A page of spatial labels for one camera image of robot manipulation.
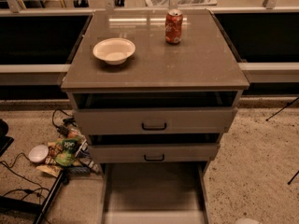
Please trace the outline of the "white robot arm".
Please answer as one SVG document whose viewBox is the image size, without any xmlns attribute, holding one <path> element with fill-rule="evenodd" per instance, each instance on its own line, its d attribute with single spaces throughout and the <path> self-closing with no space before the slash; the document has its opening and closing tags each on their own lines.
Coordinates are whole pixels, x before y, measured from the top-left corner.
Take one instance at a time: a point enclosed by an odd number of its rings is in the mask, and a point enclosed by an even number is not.
<svg viewBox="0 0 299 224">
<path fill-rule="evenodd" d="M 262 224 L 261 222 L 251 219 L 251 218 L 239 218 L 235 221 L 235 224 Z"/>
</svg>

